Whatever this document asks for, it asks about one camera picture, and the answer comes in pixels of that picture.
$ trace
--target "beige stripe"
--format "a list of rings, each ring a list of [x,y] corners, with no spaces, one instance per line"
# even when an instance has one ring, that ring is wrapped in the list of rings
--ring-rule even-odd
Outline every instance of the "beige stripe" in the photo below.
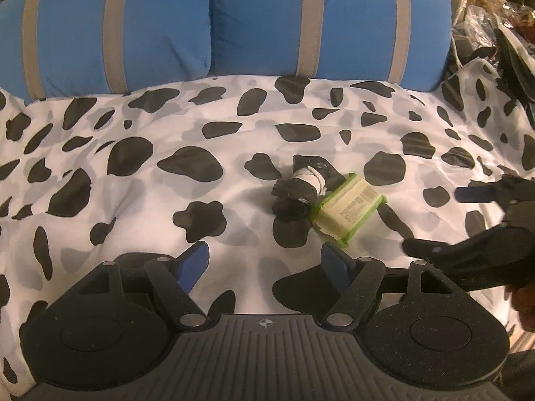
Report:
[[[295,71],[298,77],[314,78],[318,71],[324,4],[325,0],[303,0],[298,67]]]
[[[390,66],[390,74],[387,80],[392,84],[400,84],[403,79],[410,44],[410,0],[396,0],[396,7],[398,12],[396,39],[394,42],[392,66]]]
[[[44,99],[37,57],[37,13],[39,0],[26,0],[22,12],[22,65],[26,87],[32,100]]]
[[[122,29],[126,0],[106,0],[102,31],[104,72],[111,93],[128,93],[122,55]]]

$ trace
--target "ribbed gray plate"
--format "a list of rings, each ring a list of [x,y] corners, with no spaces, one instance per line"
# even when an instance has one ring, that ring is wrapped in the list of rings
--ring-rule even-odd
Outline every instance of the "ribbed gray plate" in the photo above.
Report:
[[[353,336],[308,315],[229,315],[182,334],[166,359],[122,387],[76,392],[39,384],[23,401],[507,401],[491,383],[432,391],[375,367]]]

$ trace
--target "human hand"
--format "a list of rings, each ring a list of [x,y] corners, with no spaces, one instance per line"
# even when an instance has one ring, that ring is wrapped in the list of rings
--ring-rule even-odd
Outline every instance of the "human hand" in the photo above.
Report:
[[[535,332],[535,283],[521,288],[508,287],[508,291],[513,293],[511,304],[518,312],[522,328]]]

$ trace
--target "bed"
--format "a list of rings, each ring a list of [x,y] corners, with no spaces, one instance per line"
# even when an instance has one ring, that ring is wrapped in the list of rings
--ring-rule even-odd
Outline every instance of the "bed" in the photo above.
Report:
[[[288,304],[307,286],[303,306],[324,306],[322,238],[271,212],[295,154],[320,155],[387,196],[351,240],[352,257],[407,267],[403,238],[458,242],[497,224],[498,206],[451,195],[503,173],[535,176],[535,134],[501,89],[477,59],[431,93],[241,75],[28,106],[2,91],[0,399],[34,384],[21,327],[123,253],[177,256],[206,241],[209,266],[191,291],[204,311],[234,299],[236,313],[303,311]],[[508,326],[504,288],[472,295]]]

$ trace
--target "white circular symbol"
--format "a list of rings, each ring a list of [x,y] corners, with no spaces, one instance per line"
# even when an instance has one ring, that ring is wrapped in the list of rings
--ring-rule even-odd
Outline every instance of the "white circular symbol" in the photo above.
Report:
[[[271,321],[270,319],[268,318],[264,318],[263,320],[260,320],[259,321],[259,324],[264,327],[264,328],[267,328],[269,327],[270,325],[273,325],[275,324],[273,321]]]

